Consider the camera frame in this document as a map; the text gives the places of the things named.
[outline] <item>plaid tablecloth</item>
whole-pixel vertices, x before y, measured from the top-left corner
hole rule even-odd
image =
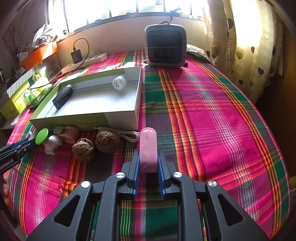
[[[187,56],[188,68],[153,68],[143,51],[109,55],[83,73],[142,66],[143,89],[139,131],[153,127],[167,161],[192,179],[216,180],[272,238],[290,209],[288,174],[281,152],[265,121],[235,85],[210,64]],[[9,143],[33,128],[26,111]],[[94,131],[80,137],[94,139]],[[97,153],[89,163],[71,155],[64,144],[57,155],[44,146],[27,154],[8,172],[13,211],[26,234],[83,180],[97,182],[120,171],[139,143],[122,140],[114,154]],[[177,206],[163,201],[156,186],[140,176],[135,201],[121,204],[121,240],[176,240]]]

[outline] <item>orange container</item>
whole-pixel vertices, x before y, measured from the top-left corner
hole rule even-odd
[[[46,59],[48,56],[58,51],[56,41],[53,41],[45,46],[42,46],[28,55],[22,62],[19,63],[20,68],[24,68],[26,71],[39,64],[41,61]]]

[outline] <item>silver screw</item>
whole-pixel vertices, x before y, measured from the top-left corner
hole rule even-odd
[[[174,172],[173,175],[174,175],[174,177],[176,177],[176,178],[180,178],[180,177],[182,177],[182,173],[181,173],[181,172]]]
[[[125,174],[123,172],[116,173],[117,178],[123,178],[124,176],[125,176]]]
[[[84,181],[84,182],[81,183],[81,186],[83,188],[88,188],[90,185],[91,185],[91,183],[89,181]]]
[[[211,186],[211,187],[215,187],[215,186],[217,186],[217,183],[216,183],[214,180],[210,180],[210,181],[208,181],[207,183],[208,183],[209,186]]]

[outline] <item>finger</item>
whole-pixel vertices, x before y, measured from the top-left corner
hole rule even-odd
[[[3,180],[3,182],[5,182],[5,183],[7,182],[7,177],[6,177],[5,174],[2,175],[2,180]]]
[[[8,197],[4,197],[4,202],[7,206],[11,206],[12,204],[11,198],[8,198]]]
[[[4,192],[5,196],[8,196],[8,194],[9,194],[9,185],[6,184],[6,183],[3,184],[3,192]]]

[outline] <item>walnut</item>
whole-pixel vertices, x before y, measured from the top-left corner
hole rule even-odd
[[[91,161],[94,158],[94,144],[87,138],[81,138],[73,145],[72,152],[80,161]]]
[[[112,153],[118,149],[120,145],[120,137],[111,131],[99,131],[95,143],[99,151]]]

